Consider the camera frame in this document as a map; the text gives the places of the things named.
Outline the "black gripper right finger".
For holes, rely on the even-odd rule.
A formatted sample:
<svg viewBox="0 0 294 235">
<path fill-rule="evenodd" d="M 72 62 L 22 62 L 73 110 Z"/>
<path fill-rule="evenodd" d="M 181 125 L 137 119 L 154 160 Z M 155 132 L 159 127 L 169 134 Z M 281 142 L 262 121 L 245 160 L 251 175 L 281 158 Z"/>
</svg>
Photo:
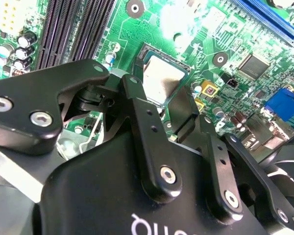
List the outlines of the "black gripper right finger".
<svg viewBox="0 0 294 235">
<path fill-rule="evenodd" d="M 179 89 L 168 110 L 176 141 L 202 154 L 206 201 L 219 221 L 241 219 L 251 204 L 267 232 L 294 233 L 294 207 L 235 136 L 216 133 L 189 87 Z"/>
</svg>

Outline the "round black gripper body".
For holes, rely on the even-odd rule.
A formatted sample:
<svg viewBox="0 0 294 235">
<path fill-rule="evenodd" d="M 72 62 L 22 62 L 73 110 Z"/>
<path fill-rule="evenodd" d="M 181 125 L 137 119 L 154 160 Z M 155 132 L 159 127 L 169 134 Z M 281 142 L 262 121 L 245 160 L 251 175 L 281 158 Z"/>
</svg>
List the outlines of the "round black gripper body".
<svg viewBox="0 0 294 235">
<path fill-rule="evenodd" d="M 171 143 L 181 194 L 158 204 L 144 192 L 134 140 L 124 133 L 61 164 L 46 181 L 40 214 L 44 235 L 264 235 L 254 215 L 220 223 L 206 206 L 201 155 Z"/>
</svg>

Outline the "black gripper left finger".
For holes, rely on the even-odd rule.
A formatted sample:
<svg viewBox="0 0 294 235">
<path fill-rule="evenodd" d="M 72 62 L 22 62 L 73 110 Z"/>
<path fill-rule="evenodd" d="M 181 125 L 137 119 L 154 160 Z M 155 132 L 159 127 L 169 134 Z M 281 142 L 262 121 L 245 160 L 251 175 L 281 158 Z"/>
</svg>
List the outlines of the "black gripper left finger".
<svg viewBox="0 0 294 235">
<path fill-rule="evenodd" d="M 0 80 L 0 176 L 33 202 L 40 202 L 45 177 L 29 171 L 55 153 L 65 123 L 90 111 L 104 114 L 105 141 L 82 153 L 100 160 L 112 173 L 121 158 L 121 132 L 131 132 L 130 150 L 139 164 L 146 194 L 168 203 L 182 191 L 182 178 L 154 105 L 141 80 L 124 74 L 115 89 L 107 87 L 108 70 L 92 59 L 50 67 Z"/>
</svg>

